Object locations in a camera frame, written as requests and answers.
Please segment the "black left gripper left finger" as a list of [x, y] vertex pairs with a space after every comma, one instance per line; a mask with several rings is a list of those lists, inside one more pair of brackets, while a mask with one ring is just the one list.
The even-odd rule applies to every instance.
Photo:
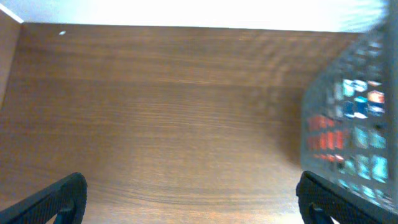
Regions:
[[1, 223], [81, 224], [87, 202], [86, 179], [72, 173], [1, 211]]

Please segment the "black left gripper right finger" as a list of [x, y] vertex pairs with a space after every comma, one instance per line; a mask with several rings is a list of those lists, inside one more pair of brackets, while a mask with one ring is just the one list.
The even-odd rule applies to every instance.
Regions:
[[300, 214], [305, 224], [397, 223], [397, 214], [348, 192], [310, 171], [296, 186]]

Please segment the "light green wipes packet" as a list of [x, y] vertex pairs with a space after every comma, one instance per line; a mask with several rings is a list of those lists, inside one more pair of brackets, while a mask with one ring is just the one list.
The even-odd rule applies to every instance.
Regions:
[[381, 125], [354, 126], [343, 132], [342, 156], [336, 165], [336, 183], [345, 190], [376, 205], [392, 205], [386, 190], [389, 180], [386, 139]]

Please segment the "orange red pasta packet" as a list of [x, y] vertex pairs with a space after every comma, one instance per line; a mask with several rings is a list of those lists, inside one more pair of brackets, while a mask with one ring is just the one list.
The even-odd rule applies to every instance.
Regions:
[[342, 120], [322, 114], [305, 120], [303, 150], [311, 159], [343, 162], [351, 148], [352, 130]]

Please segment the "grey plastic basket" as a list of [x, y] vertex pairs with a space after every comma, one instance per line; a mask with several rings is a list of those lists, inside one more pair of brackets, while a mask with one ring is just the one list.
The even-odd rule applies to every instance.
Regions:
[[[304, 170], [336, 183], [340, 175], [337, 162], [311, 159], [304, 152], [305, 120], [322, 114], [342, 120], [344, 126], [371, 128], [381, 125], [386, 139], [386, 156], [389, 180], [386, 190], [392, 205], [378, 205], [390, 212], [397, 212], [397, 2], [396, 1], [349, 1], [343, 16], [343, 32], [356, 38], [337, 56], [307, 88], [302, 101], [302, 138], [300, 163]], [[375, 80], [382, 83], [385, 96], [385, 113], [381, 117], [367, 119], [337, 118], [332, 112], [328, 97], [332, 96], [333, 84], [338, 80]]]

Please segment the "Kleenex tissue multipack box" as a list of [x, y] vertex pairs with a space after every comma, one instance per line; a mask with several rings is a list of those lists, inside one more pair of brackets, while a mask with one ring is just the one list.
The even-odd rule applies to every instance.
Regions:
[[328, 102], [337, 118], [367, 119], [385, 113], [384, 96], [381, 82], [342, 79], [334, 82]]

